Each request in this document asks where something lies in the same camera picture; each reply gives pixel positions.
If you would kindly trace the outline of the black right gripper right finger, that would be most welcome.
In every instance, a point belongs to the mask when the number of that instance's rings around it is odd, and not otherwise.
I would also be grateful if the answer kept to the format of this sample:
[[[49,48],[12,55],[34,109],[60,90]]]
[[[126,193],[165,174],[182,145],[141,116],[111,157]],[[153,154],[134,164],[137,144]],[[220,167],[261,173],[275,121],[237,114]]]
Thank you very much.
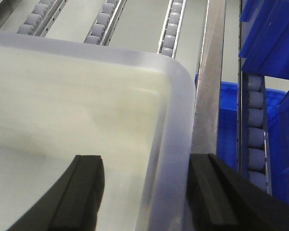
[[[289,205],[213,154],[191,154],[186,198],[196,231],[289,231]]]

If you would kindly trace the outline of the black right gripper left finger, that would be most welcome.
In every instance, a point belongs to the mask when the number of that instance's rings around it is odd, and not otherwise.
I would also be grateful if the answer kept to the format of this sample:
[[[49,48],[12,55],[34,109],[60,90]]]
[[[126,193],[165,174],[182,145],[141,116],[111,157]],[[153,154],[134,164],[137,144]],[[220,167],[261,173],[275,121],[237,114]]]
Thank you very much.
[[[105,188],[99,155],[76,155],[57,182],[11,231],[93,231]]]

